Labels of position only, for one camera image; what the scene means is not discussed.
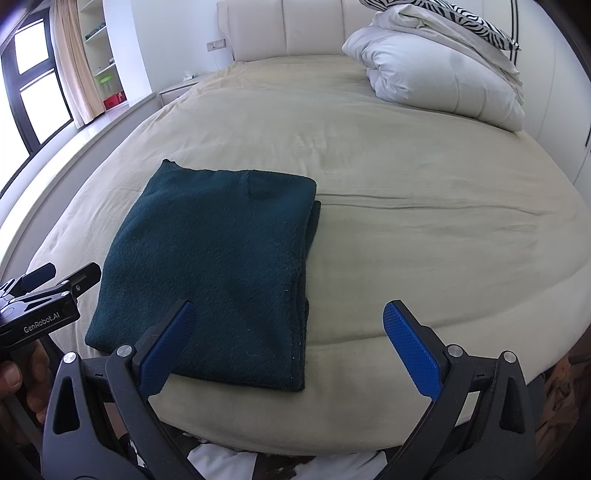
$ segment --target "beige bedsheet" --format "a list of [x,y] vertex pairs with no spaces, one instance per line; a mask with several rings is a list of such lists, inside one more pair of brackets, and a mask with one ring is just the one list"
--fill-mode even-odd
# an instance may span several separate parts
[[[96,170],[31,268],[53,262],[59,278],[102,265],[163,158],[310,176],[323,204],[307,262],[305,390],[172,375],[151,399],[164,421],[211,441],[286,454],[402,443],[428,399],[384,335],[392,299],[469,353],[513,350],[528,381],[590,322],[591,218],[549,156],[523,132],[383,102],[342,56],[235,64],[199,83]],[[54,335],[65,351],[96,355],[84,336],[98,291]]]

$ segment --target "blue gripper pad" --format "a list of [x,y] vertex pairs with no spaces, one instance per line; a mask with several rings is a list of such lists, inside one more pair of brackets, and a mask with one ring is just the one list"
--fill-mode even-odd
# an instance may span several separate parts
[[164,327],[156,341],[151,347],[148,347],[148,352],[143,352],[143,358],[139,365],[138,391],[144,400],[147,400],[151,395],[160,393],[166,379],[176,366],[178,358],[195,331],[197,313],[193,304],[185,301],[176,310],[172,320],[169,320],[169,315],[166,315],[163,323],[167,323],[167,325],[156,325],[152,331],[146,332],[149,337],[150,333],[152,335],[157,334]]
[[439,366],[419,334],[415,318],[407,318],[393,301],[384,307],[384,330],[421,395],[435,401],[441,391]]

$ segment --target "red box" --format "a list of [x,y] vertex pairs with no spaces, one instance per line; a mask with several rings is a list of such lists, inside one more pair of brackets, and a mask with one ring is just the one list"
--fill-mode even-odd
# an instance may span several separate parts
[[125,97],[125,92],[121,90],[119,93],[111,95],[103,103],[105,104],[105,108],[108,110],[109,108],[113,108],[114,106],[119,105],[126,100],[127,98]]

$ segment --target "dark green towel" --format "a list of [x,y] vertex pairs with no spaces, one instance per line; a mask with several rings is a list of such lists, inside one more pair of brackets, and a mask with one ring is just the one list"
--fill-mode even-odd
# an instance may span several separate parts
[[197,329],[173,372],[302,390],[315,195],[305,177],[164,160],[115,235],[86,343],[133,344],[188,299]]

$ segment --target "window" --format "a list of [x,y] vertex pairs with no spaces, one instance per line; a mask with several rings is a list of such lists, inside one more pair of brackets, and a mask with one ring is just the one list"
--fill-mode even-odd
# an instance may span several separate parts
[[57,76],[48,8],[27,18],[1,60],[0,196],[36,153],[72,121]]

